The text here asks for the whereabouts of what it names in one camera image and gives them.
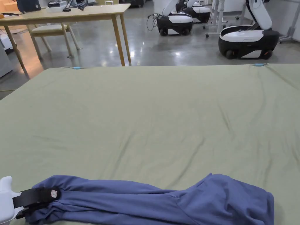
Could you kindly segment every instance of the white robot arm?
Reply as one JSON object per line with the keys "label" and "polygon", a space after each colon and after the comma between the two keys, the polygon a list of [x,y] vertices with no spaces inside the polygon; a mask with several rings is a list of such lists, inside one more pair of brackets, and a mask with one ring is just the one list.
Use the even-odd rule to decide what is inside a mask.
{"label": "white robot arm", "polygon": [[168,16],[172,12],[172,10],[175,8],[178,0],[170,0],[167,6],[163,9],[163,16]]}
{"label": "white robot arm", "polygon": [[32,188],[15,193],[11,190],[11,182],[11,176],[0,179],[0,224],[9,225],[14,218],[20,219],[45,208],[61,196],[57,187]]}
{"label": "white robot arm", "polygon": [[268,30],[272,27],[272,20],[263,4],[262,0],[248,0],[249,11],[255,22],[262,30]]}
{"label": "white robot arm", "polygon": [[193,6],[200,6],[197,0],[189,0],[187,2],[187,8],[192,8]]}
{"label": "white robot arm", "polygon": [[8,225],[9,222],[24,209],[23,206],[15,208],[13,198],[20,196],[11,190],[11,176],[3,177],[0,180],[0,224]]}

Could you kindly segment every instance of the polished floor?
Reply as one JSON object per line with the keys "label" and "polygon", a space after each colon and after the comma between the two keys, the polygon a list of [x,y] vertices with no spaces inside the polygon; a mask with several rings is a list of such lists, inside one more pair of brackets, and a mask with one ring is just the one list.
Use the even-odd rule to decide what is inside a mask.
{"label": "polished floor", "polygon": [[[147,1],[143,8],[132,7],[125,12],[126,30],[131,54],[131,66],[176,66],[176,65],[228,65],[266,62],[264,60],[228,60],[219,53],[218,37],[205,38],[201,25],[194,25],[189,36],[161,37],[155,27],[147,30],[147,16],[159,13],[169,0]],[[121,22],[118,20],[126,65],[128,65]],[[9,54],[13,72],[0,78],[0,99],[17,89],[45,69],[53,67],[121,66],[113,25],[111,21],[81,22],[72,25],[81,45],[76,50],[71,42],[74,58],[69,59],[64,37],[47,37],[52,48],[48,53],[40,38],[37,38],[43,60],[39,60],[28,32],[13,35],[21,52],[28,75],[17,60],[15,53]],[[274,50],[269,63],[299,63],[300,44],[283,43]]]}

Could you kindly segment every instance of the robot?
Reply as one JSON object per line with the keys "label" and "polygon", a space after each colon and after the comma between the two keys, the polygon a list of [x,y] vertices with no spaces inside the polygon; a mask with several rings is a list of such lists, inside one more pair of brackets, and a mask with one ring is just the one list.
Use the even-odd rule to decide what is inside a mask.
{"label": "robot", "polygon": [[9,225],[14,218],[20,219],[45,208],[61,197],[57,187],[32,188],[15,193],[11,190],[11,182],[11,176],[0,179],[0,224],[3,225]]}
{"label": "robot", "polygon": [[186,3],[180,1],[176,4],[177,12],[184,12],[193,18],[193,23],[207,23],[210,18],[211,9],[200,5],[197,0],[188,0]]}
{"label": "robot", "polygon": [[219,36],[219,50],[228,59],[269,59],[280,34],[272,30],[272,20],[262,0],[246,0],[246,6],[255,24],[223,29]]}
{"label": "robot", "polygon": [[193,18],[183,12],[171,13],[177,0],[170,0],[162,14],[157,16],[157,27],[161,36],[189,35],[193,28]]}

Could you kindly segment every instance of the blue pants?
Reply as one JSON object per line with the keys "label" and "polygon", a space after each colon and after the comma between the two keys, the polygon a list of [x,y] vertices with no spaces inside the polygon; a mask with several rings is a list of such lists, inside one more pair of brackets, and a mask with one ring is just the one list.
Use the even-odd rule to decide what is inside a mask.
{"label": "blue pants", "polygon": [[55,175],[37,187],[61,198],[26,217],[32,224],[58,220],[109,225],[274,225],[271,193],[228,176],[209,174],[186,190],[149,184]]}

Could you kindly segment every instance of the fitted sheet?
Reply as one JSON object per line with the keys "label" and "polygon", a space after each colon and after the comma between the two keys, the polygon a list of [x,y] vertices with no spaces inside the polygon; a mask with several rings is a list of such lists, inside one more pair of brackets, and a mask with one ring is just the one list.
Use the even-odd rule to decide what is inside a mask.
{"label": "fitted sheet", "polygon": [[275,224],[298,224],[299,71],[48,69],[0,101],[0,177],[15,192],[54,174],[182,190],[222,173],[271,192]]}

